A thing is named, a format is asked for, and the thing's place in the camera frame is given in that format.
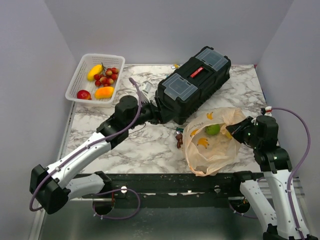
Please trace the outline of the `green handled screwdriver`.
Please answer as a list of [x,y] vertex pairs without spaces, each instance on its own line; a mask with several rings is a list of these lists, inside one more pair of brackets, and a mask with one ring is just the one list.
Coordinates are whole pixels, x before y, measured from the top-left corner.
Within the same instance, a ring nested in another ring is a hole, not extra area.
[[167,128],[167,129],[171,129],[171,130],[175,130],[175,131],[181,132],[181,133],[184,131],[184,129],[181,128],[181,127],[173,127],[173,126],[167,126],[167,125],[165,125],[164,127]]

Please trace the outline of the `green fake apple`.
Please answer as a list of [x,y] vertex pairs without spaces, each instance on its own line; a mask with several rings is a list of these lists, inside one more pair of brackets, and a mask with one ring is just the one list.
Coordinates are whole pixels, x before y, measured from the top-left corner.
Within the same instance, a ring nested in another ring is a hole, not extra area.
[[221,127],[219,124],[212,124],[205,127],[205,132],[209,136],[215,136],[219,134],[221,131]]

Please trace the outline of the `translucent orange plastic bag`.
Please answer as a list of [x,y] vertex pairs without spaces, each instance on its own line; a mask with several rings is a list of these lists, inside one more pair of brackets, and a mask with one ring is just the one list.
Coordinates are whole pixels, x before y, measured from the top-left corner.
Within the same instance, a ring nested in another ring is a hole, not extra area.
[[[193,119],[183,130],[182,154],[190,170],[198,177],[216,175],[235,161],[241,144],[226,137],[226,127],[243,121],[240,108],[219,107]],[[208,135],[206,126],[220,125],[220,133]]]

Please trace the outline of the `yellow fake lemon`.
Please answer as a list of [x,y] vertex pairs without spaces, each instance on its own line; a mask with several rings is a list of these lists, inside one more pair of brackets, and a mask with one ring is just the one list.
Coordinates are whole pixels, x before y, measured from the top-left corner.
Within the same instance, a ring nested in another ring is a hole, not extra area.
[[232,138],[233,138],[232,135],[231,135],[229,132],[226,132],[225,136],[226,136],[227,138],[229,138],[229,139],[232,139]]

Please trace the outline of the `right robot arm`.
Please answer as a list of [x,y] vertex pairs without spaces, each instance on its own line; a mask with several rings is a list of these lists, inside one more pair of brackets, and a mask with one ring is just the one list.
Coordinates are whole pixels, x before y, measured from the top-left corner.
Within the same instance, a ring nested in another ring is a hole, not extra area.
[[256,214],[264,240],[314,240],[301,214],[296,197],[288,152],[278,145],[279,126],[275,118],[247,117],[226,130],[234,140],[252,148],[273,203],[263,195],[258,178],[250,171],[234,173],[230,191],[244,195]]

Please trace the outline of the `red yellow fake fruits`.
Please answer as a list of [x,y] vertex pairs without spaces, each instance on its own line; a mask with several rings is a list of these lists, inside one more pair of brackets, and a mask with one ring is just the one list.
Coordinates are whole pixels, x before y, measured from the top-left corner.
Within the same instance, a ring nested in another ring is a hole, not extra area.
[[106,68],[105,66],[103,66],[103,71],[100,73],[100,75],[96,74],[94,76],[95,86],[110,87],[118,79],[119,72],[119,69],[116,67]]

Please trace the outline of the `orange yellow fake mango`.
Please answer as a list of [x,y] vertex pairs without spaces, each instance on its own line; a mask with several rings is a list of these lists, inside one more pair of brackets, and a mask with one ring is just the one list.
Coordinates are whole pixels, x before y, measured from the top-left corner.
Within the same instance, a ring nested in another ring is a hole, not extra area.
[[114,88],[112,86],[100,87],[95,93],[94,97],[96,99],[109,99],[113,96]]

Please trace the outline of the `white plastic basket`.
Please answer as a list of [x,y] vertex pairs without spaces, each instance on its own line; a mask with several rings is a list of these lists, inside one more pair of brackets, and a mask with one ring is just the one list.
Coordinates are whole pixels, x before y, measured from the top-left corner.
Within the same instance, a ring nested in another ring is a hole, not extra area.
[[65,93],[69,101],[94,107],[110,107],[120,89],[125,58],[88,53],[82,56]]

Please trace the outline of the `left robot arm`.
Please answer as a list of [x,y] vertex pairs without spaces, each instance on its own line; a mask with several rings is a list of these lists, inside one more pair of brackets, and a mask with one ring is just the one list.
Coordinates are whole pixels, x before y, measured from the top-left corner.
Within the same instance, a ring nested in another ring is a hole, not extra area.
[[38,164],[31,170],[29,209],[36,211],[33,203],[38,201],[38,210],[47,214],[59,211],[71,198],[71,180],[93,160],[123,142],[129,129],[145,122],[160,122],[158,98],[144,101],[132,95],[122,97],[114,113],[76,150],[47,167]]

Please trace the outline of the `black base bar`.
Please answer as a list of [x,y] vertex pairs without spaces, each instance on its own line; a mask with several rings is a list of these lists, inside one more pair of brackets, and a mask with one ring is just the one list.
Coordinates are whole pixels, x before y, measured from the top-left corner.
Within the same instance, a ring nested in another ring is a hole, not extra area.
[[102,196],[87,194],[83,198],[101,208],[133,209],[138,201],[141,208],[227,208],[230,199],[243,198],[240,183],[257,180],[262,175],[251,171],[205,177],[192,173],[109,173]]

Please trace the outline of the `black plastic toolbox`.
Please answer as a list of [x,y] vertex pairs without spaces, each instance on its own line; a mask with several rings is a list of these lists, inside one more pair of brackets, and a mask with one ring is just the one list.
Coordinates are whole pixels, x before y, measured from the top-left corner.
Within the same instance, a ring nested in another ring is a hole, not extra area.
[[162,124],[182,125],[230,78],[231,60],[205,46],[157,85],[155,101]]

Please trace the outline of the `red fake fruit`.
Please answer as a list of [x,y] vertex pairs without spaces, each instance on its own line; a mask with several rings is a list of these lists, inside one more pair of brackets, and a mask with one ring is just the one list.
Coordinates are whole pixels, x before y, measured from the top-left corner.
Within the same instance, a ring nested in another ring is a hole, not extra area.
[[76,97],[80,100],[91,100],[92,99],[92,96],[91,96],[91,93],[87,90],[79,90],[76,94]]

